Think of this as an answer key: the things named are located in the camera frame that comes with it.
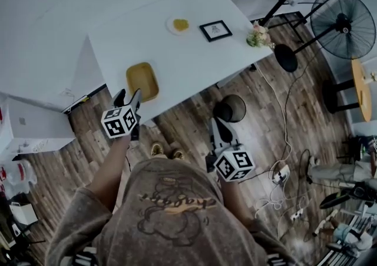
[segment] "round black base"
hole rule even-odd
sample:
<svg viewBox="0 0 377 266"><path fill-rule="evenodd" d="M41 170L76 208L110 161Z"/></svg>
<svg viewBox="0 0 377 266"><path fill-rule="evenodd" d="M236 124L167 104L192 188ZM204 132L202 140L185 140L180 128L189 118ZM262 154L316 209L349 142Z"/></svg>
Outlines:
<svg viewBox="0 0 377 266"><path fill-rule="evenodd" d="M275 57L280 66L287 72L294 72L298 63L295 53L285 44L275 46Z"/></svg>
<svg viewBox="0 0 377 266"><path fill-rule="evenodd" d="M330 113L335 113L338 107L338 96L333 89L331 81L325 81L322 85L322 96L326 108Z"/></svg>

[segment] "yellow food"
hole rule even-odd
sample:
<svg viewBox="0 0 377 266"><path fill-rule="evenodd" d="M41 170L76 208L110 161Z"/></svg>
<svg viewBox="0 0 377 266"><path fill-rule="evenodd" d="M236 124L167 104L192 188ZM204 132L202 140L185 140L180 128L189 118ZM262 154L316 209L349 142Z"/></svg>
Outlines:
<svg viewBox="0 0 377 266"><path fill-rule="evenodd" d="M173 21L173 26L177 31L183 32L185 29L188 29L190 24L186 19L175 19Z"/></svg>

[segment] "black frame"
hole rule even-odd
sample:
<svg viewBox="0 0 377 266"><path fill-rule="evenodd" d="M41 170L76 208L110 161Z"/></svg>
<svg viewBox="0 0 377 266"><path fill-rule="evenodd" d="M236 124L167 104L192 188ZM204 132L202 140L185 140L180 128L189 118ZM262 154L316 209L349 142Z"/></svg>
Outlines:
<svg viewBox="0 0 377 266"><path fill-rule="evenodd" d="M214 38L211 38L210 35L207 33L207 31L204 29L206 26L209 26L209 25L214 25L214 24L222 24L226 31L228 32L228 34L225 34L225 35L221 35L221 36L217 36L217 37L214 37ZM228 29L228 27L226 26L226 24L224 23L224 21L222 20L219 20L219 21L214 21L214 22L211 22L209 24L203 24L203 25L200 25L199 28L201 29L201 32L204 34L204 36L206 36L208 42L212 42L212 41L215 41L215 40L219 40L219 39L222 39L222 38L225 38L225 37L229 37L229 36L232 36L232 32Z"/></svg>

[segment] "fan stand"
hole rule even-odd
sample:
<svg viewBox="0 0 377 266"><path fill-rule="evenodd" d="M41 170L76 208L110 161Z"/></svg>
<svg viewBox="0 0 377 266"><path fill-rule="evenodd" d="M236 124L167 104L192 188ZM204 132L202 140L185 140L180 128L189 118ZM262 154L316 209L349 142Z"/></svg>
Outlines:
<svg viewBox="0 0 377 266"><path fill-rule="evenodd" d="M338 14L336 23L328 27L322 33L320 33L315 38L311 39L297 50L293 51L289 46L285 44L278 44L275 46L275 57L279 65L287 72L294 72L297 69L298 63L296 54L303 49L307 48L309 45L316 42L321 37L325 36L333 30L337 30L340 33L347 34L351 30L351 22L347 19L347 16L343 13Z"/></svg>

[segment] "white cabinet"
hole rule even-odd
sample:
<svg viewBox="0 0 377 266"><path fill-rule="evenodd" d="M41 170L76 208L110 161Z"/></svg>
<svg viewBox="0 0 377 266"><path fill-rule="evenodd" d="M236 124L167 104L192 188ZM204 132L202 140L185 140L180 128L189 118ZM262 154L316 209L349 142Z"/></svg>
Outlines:
<svg viewBox="0 0 377 266"><path fill-rule="evenodd" d="M75 135L68 117L60 112L8 98L2 105L0 161L18 154L56 151Z"/></svg>

